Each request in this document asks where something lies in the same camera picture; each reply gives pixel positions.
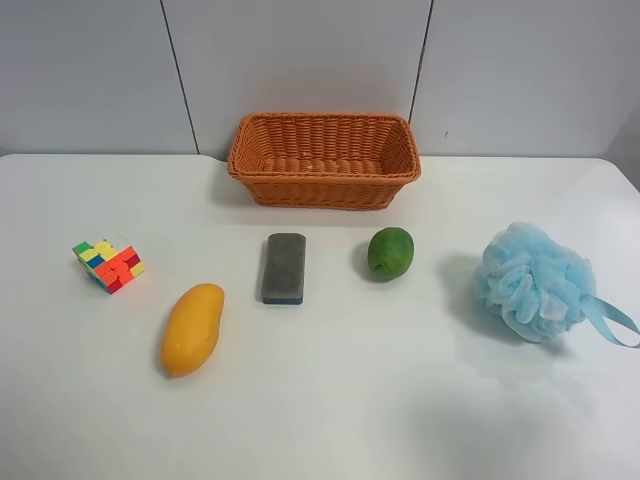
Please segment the green lemon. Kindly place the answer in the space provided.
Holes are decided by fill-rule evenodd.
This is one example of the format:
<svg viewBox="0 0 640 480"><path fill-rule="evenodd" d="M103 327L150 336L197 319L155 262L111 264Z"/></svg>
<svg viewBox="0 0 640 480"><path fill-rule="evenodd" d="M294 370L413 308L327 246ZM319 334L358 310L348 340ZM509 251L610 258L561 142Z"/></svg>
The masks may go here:
<svg viewBox="0 0 640 480"><path fill-rule="evenodd" d="M367 264L372 276L379 281L391 281L404 275L414 258L414 241L408 231L400 227L386 227L369 241Z"/></svg>

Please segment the orange woven basket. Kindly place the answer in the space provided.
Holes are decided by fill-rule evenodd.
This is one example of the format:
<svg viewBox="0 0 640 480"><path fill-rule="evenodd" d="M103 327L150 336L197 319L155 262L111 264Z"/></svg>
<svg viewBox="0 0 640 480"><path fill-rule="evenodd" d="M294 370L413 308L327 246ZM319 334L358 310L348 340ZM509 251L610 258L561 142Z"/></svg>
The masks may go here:
<svg viewBox="0 0 640 480"><path fill-rule="evenodd" d="M254 113L227 160L263 206L372 211L389 206L421 166L408 122L372 113Z"/></svg>

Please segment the grey blue eraser sponge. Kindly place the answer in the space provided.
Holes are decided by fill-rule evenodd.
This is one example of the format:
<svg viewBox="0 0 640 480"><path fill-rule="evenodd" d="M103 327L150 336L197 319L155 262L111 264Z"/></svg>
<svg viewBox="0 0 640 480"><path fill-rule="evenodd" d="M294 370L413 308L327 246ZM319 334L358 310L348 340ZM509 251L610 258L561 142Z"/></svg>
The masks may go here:
<svg viewBox="0 0 640 480"><path fill-rule="evenodd" d="M274 233L266 241L260 296L264 304L301 305L304 295L306 237Z"/></svg>

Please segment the yellow mango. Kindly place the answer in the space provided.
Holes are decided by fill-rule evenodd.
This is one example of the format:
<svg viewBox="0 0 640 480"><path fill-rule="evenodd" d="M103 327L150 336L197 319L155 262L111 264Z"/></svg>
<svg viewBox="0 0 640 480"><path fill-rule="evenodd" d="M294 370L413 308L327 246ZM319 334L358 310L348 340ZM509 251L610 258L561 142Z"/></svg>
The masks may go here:
<svg viewBox="0 0 640 480"><path fill-rule="evenodd" d="M172 377L191 374L204 365L219 337L224 290L211 283L186 291L172 308L160 347L160 364Z"/></svg>

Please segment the colourful puzzle cube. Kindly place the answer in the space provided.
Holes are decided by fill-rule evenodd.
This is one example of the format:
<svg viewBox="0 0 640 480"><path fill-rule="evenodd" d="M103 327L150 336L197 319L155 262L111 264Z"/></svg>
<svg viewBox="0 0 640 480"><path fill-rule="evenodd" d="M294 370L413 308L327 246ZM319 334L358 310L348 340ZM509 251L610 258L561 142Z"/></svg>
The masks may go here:
<svg viewBox="0 0 640 480"><path fill-rule="evenodd" d="M94 243L82 241L72 251L87 276L108 294L117 292L145 271L136 249L115 230Z"/></svg>

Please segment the blue mesh bath loofah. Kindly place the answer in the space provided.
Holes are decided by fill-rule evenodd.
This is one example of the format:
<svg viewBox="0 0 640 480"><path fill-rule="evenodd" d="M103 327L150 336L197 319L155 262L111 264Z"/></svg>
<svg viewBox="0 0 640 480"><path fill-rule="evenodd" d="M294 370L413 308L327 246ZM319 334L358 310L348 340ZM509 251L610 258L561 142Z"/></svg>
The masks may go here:
<svg viewBox="0 0 640 480"><path fill-rule="evenodd" d="M596 296L590 262L527 223L512 223L485 248L474 272L477 298L526 341L545 343L587 320L608 342L624 346L608 326L637 334L624 312Z"/></svg>

